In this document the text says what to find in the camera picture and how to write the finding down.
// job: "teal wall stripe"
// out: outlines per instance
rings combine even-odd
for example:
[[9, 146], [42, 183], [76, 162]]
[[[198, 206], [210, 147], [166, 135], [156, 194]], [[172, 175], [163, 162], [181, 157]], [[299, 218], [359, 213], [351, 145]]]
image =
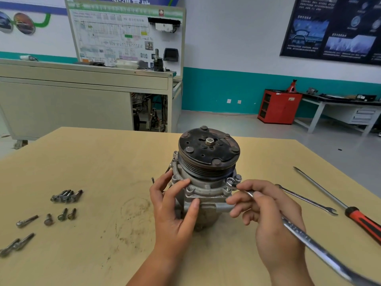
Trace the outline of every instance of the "teal wall stripe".
[[[381, 95], [381, 84], [375, 83], [184, 67], [183, 109], [258, 114], [264, 90], [285, 90], [293, 79], [298, 80], [296, 88], [300, 92], [314, 87], [319, 93], [333, 95]], [[312, 117], [316, 108], [302, 102], [297, 116]]]

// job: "red and black screwdriver handle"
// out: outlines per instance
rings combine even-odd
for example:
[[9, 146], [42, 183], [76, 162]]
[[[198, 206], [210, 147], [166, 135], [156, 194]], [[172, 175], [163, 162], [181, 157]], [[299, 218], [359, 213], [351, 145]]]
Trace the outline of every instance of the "red and black screwdriver handle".
[[356, 207], [347, 208], [345, 215], [355, 221], [381, 245], [381, 226], [378, 223], [369, 219]]

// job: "forearm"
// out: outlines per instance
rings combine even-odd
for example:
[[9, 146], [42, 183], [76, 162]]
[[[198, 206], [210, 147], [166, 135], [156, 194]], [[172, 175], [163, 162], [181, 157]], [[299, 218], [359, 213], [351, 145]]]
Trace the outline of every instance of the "forearm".
[[167, 286], [176, 264], [176, 261], [163, 259], [153, 250], [126, 286]]
[[306, 265], [279, 269], [270, 278], [272, 286], [314, 286]]

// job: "chrome wrench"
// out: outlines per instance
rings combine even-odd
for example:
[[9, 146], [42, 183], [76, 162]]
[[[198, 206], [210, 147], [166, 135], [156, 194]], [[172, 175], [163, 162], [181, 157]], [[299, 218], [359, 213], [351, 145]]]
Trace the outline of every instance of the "chrome wrench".
[[276, 184], [275, 186], [278, 186], [278, 187], [281, 188], [283, 191], [287, 192], [287, 193], [290, 194], [290, 195], [293, 195], [294, 197], [297, 197], [297, 198], [299, 198], [299, 199], [301, 199], [301, 200], [303, 200], [303, 201], [305, 201], [305, 202], [307, 202], [307, 203], [310, 203], [311, 205], [314, 205], [314, 206], [316, 206], [316, 207], [318, 207], [318, 208], [321, 208], [321, 209], [324, 210], [324, 211], [327, 211], [327, 212], [330, 213], [332, 216], [338, 216], [338, 215], [339, 215], [339, 214], [337, 214], [337, 211], [336, 211], [334, 208], [322, 206], [322, 205], [320, 205], [320, 204], [318, 204], [318, 203], [316, 203], [316, 202], [314, 202], [314, 201], [311, 201], [311, 200], [307, 199], [306, 197], [303, 197], [303, 196], [301, 196], [301, 195], [298, 195], [298, 194], [295, 193], [295, 192], [291, 192], [290, 190], [288, 190], [288, 189], [282, 187], [282, 186], [279, 185], [279, 184]]
[[[250, 197], [253, 197], [254, 191], [244, 191]], [[339, 274], [346, 281], [355, 286], [381, 286], [381, 284], [369, 280], [360, 274], [349, 269], [343, 263], [341, 263], [337, 258], [335, 258], [331, 253], [314, 241], [309, 235], [307, 235], [303, 230], [291, 223], [285, 216], [282, 215], [283, 225], [300, 240], [304, 245], [307, 246], [312, 252], [314, 252], [320, 259], [323, 260], [332, 270]]]

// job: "compressor housing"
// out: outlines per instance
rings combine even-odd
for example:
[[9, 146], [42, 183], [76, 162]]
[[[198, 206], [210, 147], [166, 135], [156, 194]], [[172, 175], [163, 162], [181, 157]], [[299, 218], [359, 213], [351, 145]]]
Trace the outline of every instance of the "compressor housing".
[[233, 209], [225, 200], [242, 180], [236, 173], [239, 156], [240, 148], [229, 134], [205, 125], [181, 135], [170, 165], [171, 183], [190, 179], [189, 186], [176, 197], [176, 214], [183, 218], [193, 199], [199, 198], [196, 231], [213, 225], [222, 212]]

